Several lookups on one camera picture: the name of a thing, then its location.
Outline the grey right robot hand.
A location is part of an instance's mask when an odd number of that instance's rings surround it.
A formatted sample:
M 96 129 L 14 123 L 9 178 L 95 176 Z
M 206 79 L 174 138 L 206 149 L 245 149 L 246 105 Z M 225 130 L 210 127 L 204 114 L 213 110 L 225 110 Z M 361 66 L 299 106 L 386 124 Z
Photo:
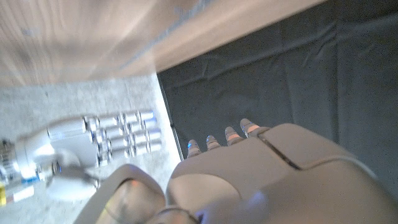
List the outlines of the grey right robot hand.
M 78 116 L 20 138 L 2 156 L 2 176 L 21 184 L 45 182 L 47 193 L 57 200 L 84 200 L 102 181 L 89 169 L 161 147 L 153 111 Z

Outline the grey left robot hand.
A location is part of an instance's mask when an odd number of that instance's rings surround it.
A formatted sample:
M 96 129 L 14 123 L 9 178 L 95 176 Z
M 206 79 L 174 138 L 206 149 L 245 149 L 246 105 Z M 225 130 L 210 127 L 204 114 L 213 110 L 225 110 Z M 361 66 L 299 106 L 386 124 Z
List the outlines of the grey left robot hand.
M 227 145 L 190 146 L 165 190 L 136 166 L 112 173 L 77 223 L 396 223 L 397 200 L 334 142 L 295 124 L 241 121 Z

